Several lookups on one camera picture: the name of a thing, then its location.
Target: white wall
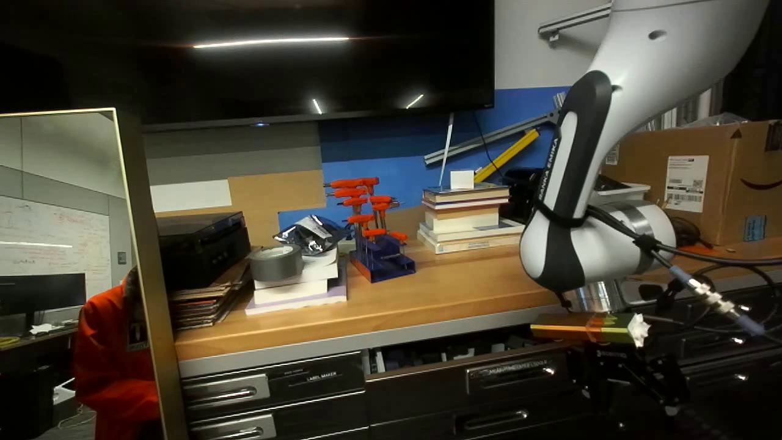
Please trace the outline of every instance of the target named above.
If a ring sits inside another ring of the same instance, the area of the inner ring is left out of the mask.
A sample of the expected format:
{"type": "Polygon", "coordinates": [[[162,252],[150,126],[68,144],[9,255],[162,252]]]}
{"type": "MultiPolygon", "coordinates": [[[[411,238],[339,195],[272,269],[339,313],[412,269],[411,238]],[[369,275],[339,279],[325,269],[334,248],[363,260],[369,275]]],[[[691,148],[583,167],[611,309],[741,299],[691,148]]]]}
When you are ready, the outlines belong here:
{"type": "Polygon", "coordinates": [[[600,5],[609,2],[497,0],[497,89],[571,85],[589,70],[609,19],[564,30],[555,46],[538,38],[538,28],[600,5]]]}

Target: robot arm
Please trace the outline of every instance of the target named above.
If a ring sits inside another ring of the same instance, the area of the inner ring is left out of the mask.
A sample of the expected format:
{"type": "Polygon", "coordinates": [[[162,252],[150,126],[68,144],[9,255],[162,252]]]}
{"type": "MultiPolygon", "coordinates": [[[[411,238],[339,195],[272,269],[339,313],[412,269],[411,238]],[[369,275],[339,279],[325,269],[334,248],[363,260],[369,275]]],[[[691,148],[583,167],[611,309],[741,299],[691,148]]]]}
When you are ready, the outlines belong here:
{"type": "MultiPolygon", "coordinates": [[[[627,133],[718,83],[747,50],[765,7],[767,0],[613,0],[605,39],[560,111],[541,209],[521,239],[531,279],[564,293],[649,264],[633,239],[586,215],[598,170],[627,133]]],[[[657,205],[611,215],[674,244],[657,205]]]]}

